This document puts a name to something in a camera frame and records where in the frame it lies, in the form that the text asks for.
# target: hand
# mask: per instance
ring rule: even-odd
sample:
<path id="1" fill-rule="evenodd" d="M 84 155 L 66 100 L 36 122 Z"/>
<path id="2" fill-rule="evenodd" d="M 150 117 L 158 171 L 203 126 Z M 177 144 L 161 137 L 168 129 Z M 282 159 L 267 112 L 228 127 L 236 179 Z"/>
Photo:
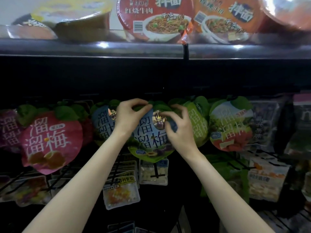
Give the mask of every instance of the hand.
<path id="1" fill-rule="evenodd" d="M 162 112 L 160 115 L 169 116 L 176 122 L 178 127 L 176 132 L 173 132 L 168 121 L 165 122 L 165 130 L 174 148 L 185 158 L 197 150 L 193 138 L 192 124 L 186 107 L 177 104 L 172 105 L 172 107 L 181 110 L 182 118 L 171 111 Z"/>
<path id="2" fill-rule="evenodd" d="M 136 105 L 145 105 L 139 111 L 135 112 L 132 108 Z M 117 117 L 114 132 L 120 132 L 129 138 L 135 128 L 138 126 L 140 119 L 152 109 L 148 101 L 142 99 L 132 99 L 122 101 L 117 108 Z"/>

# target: forearm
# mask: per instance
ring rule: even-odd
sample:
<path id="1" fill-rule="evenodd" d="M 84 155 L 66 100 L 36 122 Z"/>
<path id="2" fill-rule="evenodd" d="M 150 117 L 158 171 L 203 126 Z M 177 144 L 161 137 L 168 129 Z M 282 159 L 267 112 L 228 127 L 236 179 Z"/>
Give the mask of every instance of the forearm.
<path id="1" fill-rule="evenodd" d="M 82 232 L 127 138 L 126 134 L 114 131 L 74 178 L 32 220 L 24 233 Z"/>
<path id="2" fill-rule="evenodd" d="M 274 232 L 231 188 L 199 150 L 185 157 L 201 181 L 219 218 L 229 233 Z"/>

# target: barcode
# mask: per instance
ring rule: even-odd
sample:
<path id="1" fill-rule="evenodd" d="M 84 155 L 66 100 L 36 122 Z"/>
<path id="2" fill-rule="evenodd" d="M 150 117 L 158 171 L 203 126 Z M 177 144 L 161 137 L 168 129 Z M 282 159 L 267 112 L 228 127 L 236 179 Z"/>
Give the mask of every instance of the barcode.
<path id="1" fill-rule="evenodd" d="M 198 22 L 199 24 L 202 24 L 205 17 L 206 15 L 203 12 L 199 11 L 194 17 L 194 21 Z"/>
<path id="2" fill-rule="evenodd" d="M 142 33 L 142 21 L 133 21 L 133 32 Z"/>

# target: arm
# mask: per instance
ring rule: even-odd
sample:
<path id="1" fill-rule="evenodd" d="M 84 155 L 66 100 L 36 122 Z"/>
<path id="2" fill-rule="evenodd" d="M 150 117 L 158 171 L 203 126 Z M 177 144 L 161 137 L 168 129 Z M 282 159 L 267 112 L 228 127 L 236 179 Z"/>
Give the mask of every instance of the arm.
<path id="1" fill-rule="evenodd" d="M 135 105 L 146 105 L 134 112 Z M 110 170 L 139 120 L 151 108 L 141 99 L 123 101 L 117 109 L 115 129 L 81 170 L 41 210 L 24 233 L 79 233 L 91 214 Z"/>
<path id="2" fill-rule="evenodd" d="M 187 108 L 181 105 L 172 107 L 180 109 L 183 118 L 174 112 L 161 113 L 163 116 L 171 117 L 178 127 L 177 132 L 174 133 L 169 123 L 165 123 L 168 138 L 198 176 L 226 230 L 229 233 L 273 233 L 274 231 L 265 221 L 232 189 L 205 156 L 200 153 L 193 138 Z"/>

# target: finger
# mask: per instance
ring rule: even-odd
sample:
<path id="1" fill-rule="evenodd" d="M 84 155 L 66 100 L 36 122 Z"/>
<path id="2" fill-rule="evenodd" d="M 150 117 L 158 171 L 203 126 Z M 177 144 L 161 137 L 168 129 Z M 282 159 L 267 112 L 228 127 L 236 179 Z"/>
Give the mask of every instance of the finger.
<path id="1" fill-rule="evenodd" d="M 173 136 L 174 131 L 172 130 L 171 125 L 169 124 L 169 121 L 165 121 L 165 131 L 168 135 L 168 137 Z"/>
<path id="2" fill-rule="evenodd" d="M 143 99 L 139 99 L 139 98 L 135 98 L 135 99 L 131 99 L 126 101 L 126 103 L 128 105 L 130 105 L 131 107 L 135 106 L 135 105 L 147 105 L 148 101 L 145 101 Z"/>
<path id="3" fill-rule="evenodd" d="M 181 110 L 181 114 L 183 116 L 183 119 L 189 118 L 188 109 L 185 106 L 182 106 L 179 104 L 174 104 L 174 105 L 171 105 L 171 107 Z"/>
<path id="4" fill-rule="evenodd" d="M 161 112 L 159 113 L 159 115 L 171 117 L 176 122 L 177 125 L 180 124 L 180 122 L 182 122 L 182 118 L 172 111 Z"/>
<path id="5" fill-rule="evenodd" d="M 138 110 L 136 113 L 139 115 L 139 118 L 141 119 L 146 113 L 148 113 L 149 110 L 152 109 L 152 105 L 148 104 L 144 107 L 142 107 L 140 110 Z"/>

